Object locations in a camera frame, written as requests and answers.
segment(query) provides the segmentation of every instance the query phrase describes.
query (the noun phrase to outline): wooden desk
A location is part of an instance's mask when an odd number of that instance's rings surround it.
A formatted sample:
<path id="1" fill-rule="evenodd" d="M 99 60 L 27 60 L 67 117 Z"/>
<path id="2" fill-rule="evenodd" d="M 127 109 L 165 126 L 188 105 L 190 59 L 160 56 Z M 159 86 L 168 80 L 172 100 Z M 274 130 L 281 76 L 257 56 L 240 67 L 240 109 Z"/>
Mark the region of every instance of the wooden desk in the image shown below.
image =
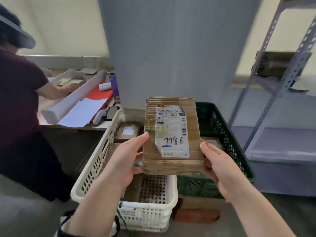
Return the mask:
<path id="1" fill-rule="evenodd" d="M 64 73 L 65 69 L 56 69 L 56 70 L 52 70 L 53 73 L 53 77 L 56 77 L 62 73 Z M 92 77 L 94 77 L 96 74 L 94 75 L 87 75 L 86 74 L 86 78 L 88 80 L 90 80 Z M 74 128 L 74 127 L 67 127 L 67 126 L 63 126 L 63 125 L 52 125 L 52 124 L 48 124 L 47 121 L 45 120 L 44 116 L 41 113 L 42 109 L 46 109 L 49 108 L 51 106 L 56 105 L 58 102 L 60 102 L 61 99 L 58 100 L 49 100 L 46 99 L 42 96 L 39 97 L 39 110 L 37 112 L 37 118 L 39 120 L 39 124 L 41 126 L 45 126 L 45 127 L 50 127 L 50 128 L 63 128 L 63 129 L 76 129 L 76 130 L 95 130 L 95 131 L 106 131 L 106 129 L 109 127 L 111 121 L 104 121 L 103 119 L 100 121 L 100 123 L 96 126 L 94 126 L 92 123 L 87 124 L 84 127 L 78 127 L 78 128 Z M 114 103 L 113 100 L 110 101 L 109 105 L 112 105 Z"/>

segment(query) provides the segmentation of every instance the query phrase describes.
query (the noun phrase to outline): green plastic crate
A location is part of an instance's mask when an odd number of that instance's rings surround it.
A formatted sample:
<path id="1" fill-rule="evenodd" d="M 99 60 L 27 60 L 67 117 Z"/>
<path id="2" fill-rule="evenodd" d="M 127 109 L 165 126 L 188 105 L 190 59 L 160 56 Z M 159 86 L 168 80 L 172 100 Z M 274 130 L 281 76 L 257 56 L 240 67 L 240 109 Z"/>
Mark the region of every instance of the green plastic crate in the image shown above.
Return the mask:
<path id="1" fill-rule="evenodd" d="M 216 105 L 207 102 L 196 102 L 196 108 L 200 135 L 217 137 L 224 151 L 236 162 L 248 180 L 254 183 L 255 175 L 252 168 Z M 214 181 L 203 174 L 177 176 L 177 183 L 179 194 L 206 198 L 222 198 Z"/>

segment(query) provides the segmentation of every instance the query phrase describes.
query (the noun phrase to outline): white plastic basket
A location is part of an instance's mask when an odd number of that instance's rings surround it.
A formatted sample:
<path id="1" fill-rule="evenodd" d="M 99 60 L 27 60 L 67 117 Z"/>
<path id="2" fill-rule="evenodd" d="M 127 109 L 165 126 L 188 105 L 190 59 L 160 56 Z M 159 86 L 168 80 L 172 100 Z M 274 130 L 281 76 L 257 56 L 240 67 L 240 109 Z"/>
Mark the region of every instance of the white plastic basket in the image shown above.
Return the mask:
<path id="1" fill-rule="evenodd" d="M 85 168 L 71 190 L 71 198 L 80 202 L 94 179 L 99 175 L 102 162 L 113 143 L 114 136 L 122 122 L 145 122 L 145 112 L 119 110 L 116 112 L 108 129 L 92 153 Z M 178 201 L 176 176 L 148 175 L 144 178 L 140 194 L 141 203 L 123 201 L 119 212 L 130 230 L 164 232 L 168 229 L 172 208 Z"/>

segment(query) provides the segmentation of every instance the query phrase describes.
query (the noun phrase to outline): metal shelving unit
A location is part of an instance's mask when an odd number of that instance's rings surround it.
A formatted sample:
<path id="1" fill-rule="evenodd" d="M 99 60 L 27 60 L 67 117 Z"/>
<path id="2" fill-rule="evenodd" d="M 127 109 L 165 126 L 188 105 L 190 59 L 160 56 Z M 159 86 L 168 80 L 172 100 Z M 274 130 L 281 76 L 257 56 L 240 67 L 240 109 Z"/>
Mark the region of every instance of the metal shelving unit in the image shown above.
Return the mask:
<path id="1" fill-rule="evenodd" d="M 258 53 L 257 59 L 255 60 L 255 64 L 252 67 L 250 78 L 246 87 L 243 89 L 239 100 L 237 101 L 229 122 L 230 127 L 232 127 L 251 84 L 259 84 L 263 89 L 271 94 L 271 98 L 269 99 L 243 148 L 246 154 L 253 150 L 265 127 L 268 126 L 275 110 L 282 104 L 283 99 L 295 98 L 297 95 L 304 95 L 304 93 L 292 92 L 289 88 L 297 76 L 299 70 L 305 67 L 310 51 L 316 41 L 316 16 L 314 17 L 309 29 L 307 30 L 296 51 L 296 54 L 291 59 L 289 67 L 281 79 L 277 77 L 262 78 L 256 74 L 280 15 L 284 10 L 289 8 L 316 8 L 316 0 L 280 0 L 267 35 L 263 41 L 262 47 Z"/>

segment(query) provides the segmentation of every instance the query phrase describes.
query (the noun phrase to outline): purple container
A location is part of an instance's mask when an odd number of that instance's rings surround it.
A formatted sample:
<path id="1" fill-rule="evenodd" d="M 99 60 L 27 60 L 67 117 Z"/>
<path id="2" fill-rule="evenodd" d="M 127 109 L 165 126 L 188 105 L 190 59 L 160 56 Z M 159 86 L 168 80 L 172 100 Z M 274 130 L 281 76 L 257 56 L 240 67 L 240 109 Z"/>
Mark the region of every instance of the purple container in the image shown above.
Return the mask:
<path id="1" fill-rule="evenodd" d="M 113 90 L 113 96 L 119 96 L 119 89 L 118 89 L 118 84 L 116 82 L 115 74 L 110 79 L 110 82 L 111 82 L 111 87 L 112 87 L 112 90 Z"/>

